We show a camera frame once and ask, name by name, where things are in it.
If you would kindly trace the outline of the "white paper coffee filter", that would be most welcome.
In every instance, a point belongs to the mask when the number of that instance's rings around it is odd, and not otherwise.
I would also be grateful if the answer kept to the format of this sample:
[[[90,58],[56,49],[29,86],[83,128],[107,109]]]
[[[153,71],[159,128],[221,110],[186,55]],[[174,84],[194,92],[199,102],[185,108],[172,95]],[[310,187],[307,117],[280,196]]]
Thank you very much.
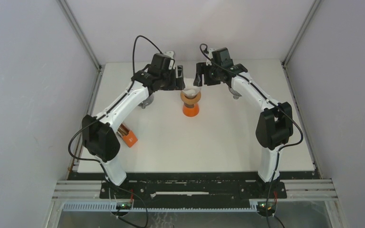
[[[195,98],[198,93],[201,91],[201,87],[194,85],[193,78],[185,78],[184,79],[185,88],[182,90],[183,95],[189,99]]]

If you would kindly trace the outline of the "orange glass carafe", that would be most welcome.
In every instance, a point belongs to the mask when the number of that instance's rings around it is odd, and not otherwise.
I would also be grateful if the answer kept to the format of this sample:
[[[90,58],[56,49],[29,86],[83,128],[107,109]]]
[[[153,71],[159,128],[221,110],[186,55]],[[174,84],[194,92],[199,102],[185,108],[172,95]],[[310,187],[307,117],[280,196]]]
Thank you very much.
[[[199,114],[200,109],[198,104],[184,104],[182,111],[187,117],[195,117]]]

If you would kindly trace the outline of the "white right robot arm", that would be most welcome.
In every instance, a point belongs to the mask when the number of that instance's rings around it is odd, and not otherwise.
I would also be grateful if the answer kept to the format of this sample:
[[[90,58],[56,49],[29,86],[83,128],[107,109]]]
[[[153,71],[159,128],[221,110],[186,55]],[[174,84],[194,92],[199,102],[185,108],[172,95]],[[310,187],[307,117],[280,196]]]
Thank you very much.
[[[279,177],[281,151],[289,147],[289,139],[293,135],[294,121],[292,107],[288,102],[280,103],[269,96],[250,76],[242,64],[229,64],[222,69],[205,62],[196,64],[196,86],[214,86],[224,83],[228,88],[249,104],[259,109],[259,117],[255,130],[261,146],[261,162],[256,184],[256,193],[263,198],[269,197],[275,190],[274,182]]]

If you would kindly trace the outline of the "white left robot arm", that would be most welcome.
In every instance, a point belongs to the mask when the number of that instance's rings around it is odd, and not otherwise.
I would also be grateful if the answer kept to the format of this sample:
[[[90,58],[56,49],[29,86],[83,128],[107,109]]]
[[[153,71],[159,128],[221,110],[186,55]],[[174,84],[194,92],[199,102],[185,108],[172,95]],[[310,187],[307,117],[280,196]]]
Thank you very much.
[[[158,90],[183,90],[183,67],[169,70],[139,70],[131,78],[129,87],[116,100],[95,116],[82,119],[82,144],[102,167],[106,179],[112,183],[111,192],[118,198],[128,195],[130,186],[118,158],[121,145],[116,131],[126,117],[144,100]]]

